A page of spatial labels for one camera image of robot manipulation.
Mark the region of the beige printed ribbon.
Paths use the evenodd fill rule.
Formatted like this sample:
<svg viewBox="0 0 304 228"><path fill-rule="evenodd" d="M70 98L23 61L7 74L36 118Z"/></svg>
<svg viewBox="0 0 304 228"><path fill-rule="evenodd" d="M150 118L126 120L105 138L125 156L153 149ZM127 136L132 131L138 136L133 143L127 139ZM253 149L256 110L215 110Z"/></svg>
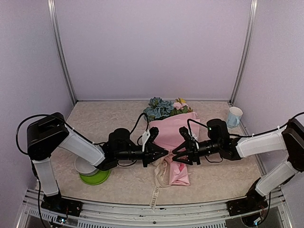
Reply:
<svg viewBox="0 0 304 228"><path fill-rule="evenodd" d="M171 186L171 184L164 182L164 179L169 169L170 163L172 162L172 157L173 154L169 153L169 155L161 157L152 163L154 166L154 187L149 206L153 211L156 209L161 189Z"/></svg>

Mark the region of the pink wrapping paper sheet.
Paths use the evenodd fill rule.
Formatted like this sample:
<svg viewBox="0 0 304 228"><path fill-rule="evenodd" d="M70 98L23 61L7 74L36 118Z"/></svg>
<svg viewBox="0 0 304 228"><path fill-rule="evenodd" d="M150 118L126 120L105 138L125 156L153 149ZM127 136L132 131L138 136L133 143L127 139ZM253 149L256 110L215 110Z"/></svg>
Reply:
<svg viewBox="0 0 304 228"><path fill-rule="evenodd" d="M188 119L193 119L197 122L200 121L197 113L191 112L150 122L150 127L157 127L159 129L159 134L154 140L154 143L168 150L169 153L172 153L173 149L184 142L179 129L183 126L188 127ZM172 161L166 173L164 182L171 185L189 186L190 180L186 164Z"/></svg>

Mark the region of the blue fake flower bunch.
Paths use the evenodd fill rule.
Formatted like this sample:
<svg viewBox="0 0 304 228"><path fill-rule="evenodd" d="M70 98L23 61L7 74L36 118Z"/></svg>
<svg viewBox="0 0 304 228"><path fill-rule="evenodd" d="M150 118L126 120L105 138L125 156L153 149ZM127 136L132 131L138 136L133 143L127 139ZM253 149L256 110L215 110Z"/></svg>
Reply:
<svg viewBox="0 0 304 228"><path fill-rule="evenodd" d="M143 110L146 117L150 121L163 120L170 117L173 111L173 102L170 100L163 100L160 97L154 97L149 100L148 107Z"/></svg>

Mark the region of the pale pink fake flower stem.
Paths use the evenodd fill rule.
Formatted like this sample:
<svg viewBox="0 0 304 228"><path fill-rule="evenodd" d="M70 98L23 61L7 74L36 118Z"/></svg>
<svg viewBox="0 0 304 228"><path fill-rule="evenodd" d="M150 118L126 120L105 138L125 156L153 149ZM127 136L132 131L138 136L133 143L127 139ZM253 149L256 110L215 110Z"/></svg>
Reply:
<svg viewBox="0 0 304 228"><path fill-rule="evenodd" d="M173 103L173 115L186 114L191 112L193 112L193 109L187 104L187 102L181 104L175 101Z"/></svg>

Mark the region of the yellow fake flower stem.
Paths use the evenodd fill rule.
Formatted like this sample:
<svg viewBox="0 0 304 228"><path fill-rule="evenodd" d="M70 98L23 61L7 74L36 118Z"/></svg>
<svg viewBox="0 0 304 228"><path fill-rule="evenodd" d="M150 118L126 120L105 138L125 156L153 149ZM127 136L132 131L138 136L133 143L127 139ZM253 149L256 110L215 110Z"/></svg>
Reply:
<svg viewBox="0 0 304 228"><path fill-rule="evenodd" d="M176 102L181 103L181 104L186 103L186 101L183 98L176 99Z"/></svg>

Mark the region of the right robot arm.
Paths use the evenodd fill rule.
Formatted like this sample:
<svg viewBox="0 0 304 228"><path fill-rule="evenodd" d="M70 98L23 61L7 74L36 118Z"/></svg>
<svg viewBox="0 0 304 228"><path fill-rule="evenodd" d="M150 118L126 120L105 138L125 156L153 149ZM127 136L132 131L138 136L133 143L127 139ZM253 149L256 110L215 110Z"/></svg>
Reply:
<svg viewBox="0 0 304 228"><path fill-rule="evenodd" d="M220 119L209 120L205 127L209 139L202 142L194 138L190 127L179 129L184 142L172 151L173 161L192 165L200 164L201 157L215 153L223 159L238 161L257 154L287 152L287 158L258 179L247 192L243 207L248 211L260 205L262 198L273 189L304 171L304 127L295 117L282 126L251 136L230 134L226 122Z"/></svg>

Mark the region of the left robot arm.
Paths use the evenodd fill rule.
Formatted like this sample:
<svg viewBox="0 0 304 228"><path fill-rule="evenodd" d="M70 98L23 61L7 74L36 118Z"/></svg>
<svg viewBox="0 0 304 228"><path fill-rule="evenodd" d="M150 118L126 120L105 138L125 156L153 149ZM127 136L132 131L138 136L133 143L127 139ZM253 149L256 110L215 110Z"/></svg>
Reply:
<svg viewBox="0 0 304 228"><path fill-rule="evenodd" d="M95 170L108 171L117 167L119 161L141 160L143 167L168 155L168 150L156 145L154 140L159 134L157 127L147 128L142 136L142 144L131 140L131 132L117 128L108 136L103 145L85 138L64 120L61 113L40 114L39 120L27 128L27 154L35 168L40 186L47 202L56 211L66 206L61 197L53 167L51 154L56 148L62 148L88 162Z"/></svg>

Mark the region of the green plastic plate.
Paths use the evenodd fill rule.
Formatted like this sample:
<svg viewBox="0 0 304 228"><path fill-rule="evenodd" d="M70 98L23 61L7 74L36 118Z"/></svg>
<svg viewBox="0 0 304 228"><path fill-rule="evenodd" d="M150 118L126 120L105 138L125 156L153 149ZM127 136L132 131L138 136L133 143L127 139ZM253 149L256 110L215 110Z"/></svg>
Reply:
<svg viewBox="0 0 304 228"><path fill-rule="evenodd" d="M110 176L110 174L111 174L110 170L107 171L97 170L97 172L91 176L85 176L83 174L79 174L79 176L83 183L94 186L105 182Z"/></svg>

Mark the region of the light blue mug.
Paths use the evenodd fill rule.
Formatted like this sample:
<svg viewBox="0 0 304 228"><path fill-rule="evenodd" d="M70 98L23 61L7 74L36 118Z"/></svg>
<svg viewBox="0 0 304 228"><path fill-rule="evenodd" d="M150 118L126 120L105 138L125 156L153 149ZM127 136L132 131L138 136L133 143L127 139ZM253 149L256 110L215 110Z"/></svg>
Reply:
<svg viewBox="0 0 304 228"><path fill-rule="evenodd" d="M238 107L230 107L229 113L227 117L227 127L235 128L240 124L241 117L243 115L243 111Z"/></svg>

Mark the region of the white ceramic bowl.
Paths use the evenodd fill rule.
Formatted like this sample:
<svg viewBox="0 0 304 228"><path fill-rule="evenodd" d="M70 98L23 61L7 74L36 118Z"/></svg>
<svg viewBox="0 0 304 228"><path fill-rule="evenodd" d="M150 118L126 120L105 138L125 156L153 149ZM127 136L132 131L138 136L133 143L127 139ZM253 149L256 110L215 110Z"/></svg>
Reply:
<svg viewBox="0 0 304 228"><path fill-rule="evenodd" d="M98 169L95 166L81 157L75 159L74 167L76 171L83 176L93 176L98 172Z"/></svg>

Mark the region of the front aluminium rail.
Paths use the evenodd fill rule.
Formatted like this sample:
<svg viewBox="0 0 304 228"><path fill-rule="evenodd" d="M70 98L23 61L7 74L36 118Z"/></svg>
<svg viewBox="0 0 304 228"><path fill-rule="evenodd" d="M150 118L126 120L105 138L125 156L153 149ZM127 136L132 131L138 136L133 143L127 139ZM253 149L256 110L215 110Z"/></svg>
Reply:
<svg viewBox="0 0 304 228"><path fill-rule="evenodd" d="M149 205L106 203L65 197L83 203L79 217L68 216L66 224L56 221L62 214L41 209L42 218L54 225L71 228L225 228L228 220L244 218L257 213L230 216L227 201L159 205L153 210ZM271 209L260 227L295 228L284 195L280 189L271 193ZM25 228L30 217L39 219L38 190L28 189L18 211L13 228Z"/></svg>

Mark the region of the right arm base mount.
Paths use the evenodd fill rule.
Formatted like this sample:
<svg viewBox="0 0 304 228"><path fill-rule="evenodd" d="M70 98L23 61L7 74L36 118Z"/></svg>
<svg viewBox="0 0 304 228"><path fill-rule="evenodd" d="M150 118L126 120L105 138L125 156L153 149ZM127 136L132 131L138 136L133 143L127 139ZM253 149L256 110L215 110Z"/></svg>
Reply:
<svg viewBox="0 0 304 228"><path fill-rule="evenodd" d="M227 202L230 216L246 214L267 207L268 202L265 197L245 197Z"/></svg>

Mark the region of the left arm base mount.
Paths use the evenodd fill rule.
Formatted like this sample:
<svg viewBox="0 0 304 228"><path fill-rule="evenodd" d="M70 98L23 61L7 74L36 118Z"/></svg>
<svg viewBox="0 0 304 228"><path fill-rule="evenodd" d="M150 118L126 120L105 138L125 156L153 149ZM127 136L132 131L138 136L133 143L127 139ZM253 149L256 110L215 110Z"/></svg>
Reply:
<svg viewBox="0 0 304 228"><path fill-rule="evenodd" d="M44 197L41 207L43 209L50 210L52 212L57 212L60 214L65 214L67 216L79 217L82 211L83 203L78 200L72 199L48 199Z"/></svg>

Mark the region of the right aluminium frame post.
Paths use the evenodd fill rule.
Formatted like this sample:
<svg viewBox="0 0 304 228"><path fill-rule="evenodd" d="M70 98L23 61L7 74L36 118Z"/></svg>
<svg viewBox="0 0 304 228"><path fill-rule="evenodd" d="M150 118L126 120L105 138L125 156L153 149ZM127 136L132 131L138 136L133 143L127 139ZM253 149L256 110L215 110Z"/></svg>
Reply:
<svg viewBox="0 0 304 228"><path fill-rule="evenodd" d="M240 64L237 70L237 78L235 80L235 84L233 86L232 94L230 96L229 103L231 105L234 105L236 102L236 98L240 89L241 81L243 78L244 70L246 67L246 62L250 50L250 44L252 40L252 34L254 31L254 25L256 20L256 14L257 14L257 6L258 6L258 0L251 0L250 3L250 10L249 10L249 16L248 16L248 22L247 22L247 29L246 29L246 35L245 35L245 41L243 45L243 50L241 54L241 60Z"/></svg>

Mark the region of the aluminium frame post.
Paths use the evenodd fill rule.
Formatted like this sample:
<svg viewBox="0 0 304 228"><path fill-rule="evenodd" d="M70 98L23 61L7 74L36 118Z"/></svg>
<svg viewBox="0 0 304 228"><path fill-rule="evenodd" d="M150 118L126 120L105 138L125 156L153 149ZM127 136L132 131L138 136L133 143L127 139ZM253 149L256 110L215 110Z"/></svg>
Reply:
<svg viewBox="0 0 304 228"><path fill-rule="evenodd" d="M61 41L59 23L58 23L57 12L56 12L56 3L54 0L48 0L47 3L48 3L47 6L48 6L49 15L50 15L50 21L52 24L53 34L55 37L57 53L58 53L60 65L61 65L61 68L63 71L64 81L67 86L67 91L68 91L70 100L72 102L72 105L75 106L76 103L78 102L78 100L76 97L74 87L72 85L71 77L69 75L69 70L67 67L64 49L63 49L63 45L62 45L62 41Z"/></svg>
<svg viewBox="0 0 304 228"><path fill-rule="evenodd" d="M241 81L243 78L244 70L246 67L246 62L250 50L250 44L252 40L252 34L254 31L254 25L256 20L256 14L257 14L257 6L258 6L258 0L251 0L250 3L250 10L249 10L249 16L248 16L248 22L247 22L247 29L246 29L246 35L245 35L245 41L243 45L243 50L241 54L241 60L240 64L237 70L237 78L235 80L235 84L233 86L232 94L230 96L229 103L231 105L234 105L236 102L236 98L240 89Z"/></svg>

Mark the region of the left aluminium frame post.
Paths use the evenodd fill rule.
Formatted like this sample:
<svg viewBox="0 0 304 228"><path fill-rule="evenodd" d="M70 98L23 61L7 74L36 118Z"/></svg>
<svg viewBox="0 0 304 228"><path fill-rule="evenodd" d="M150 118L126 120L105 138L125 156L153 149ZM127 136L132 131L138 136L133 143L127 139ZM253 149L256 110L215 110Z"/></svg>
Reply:
<svg viewBox="0 0 304 228"><path fill-rule="evenodd" d="M48 0L47 3L48 3L47 6L48 6L49 15L50 15L50 21L52 24L53 34L55 37L57 53L58 53L60 65L61 65L61 68L63 71L64 81L67 86L67 91L68 91L70 100L72 102L72 105L75 106L76 103L78 102L78 100L76 97L74 87L72 85L71 77L69 75L69 70L67 67L64 49L63 49L63 45L62 45L62 41L61 41L59 23L58 23L57 12L56 12L56 3L54 0Z"/></svg>

